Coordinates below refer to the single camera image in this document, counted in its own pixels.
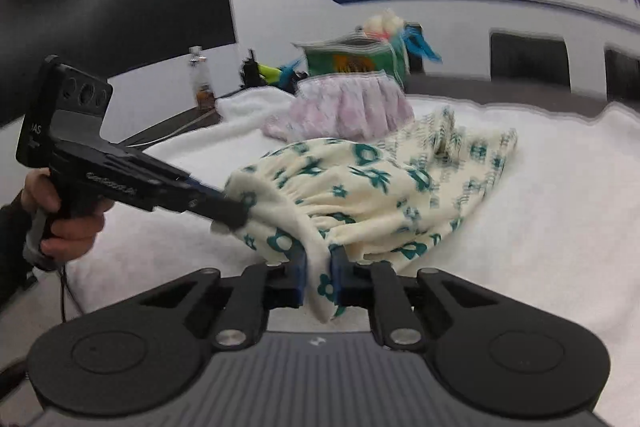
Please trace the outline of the dark sleeved left forearm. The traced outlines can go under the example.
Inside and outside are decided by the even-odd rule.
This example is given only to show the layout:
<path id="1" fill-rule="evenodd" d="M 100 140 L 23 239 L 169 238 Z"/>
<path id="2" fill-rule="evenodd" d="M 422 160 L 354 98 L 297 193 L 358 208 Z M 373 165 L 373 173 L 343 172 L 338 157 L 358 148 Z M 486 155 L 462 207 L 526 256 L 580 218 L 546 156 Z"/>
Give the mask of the dark sleeved left forearm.
<path id="1" fill-rule="evenodd" d="M 32 226 L 32 214 L 24 208 L 22 196 L 23 192 L 18 193 L 11 204 L 1 208 L 1 308 L 36 281 L 34 267 L 23 256 L 26 235 Z"/>

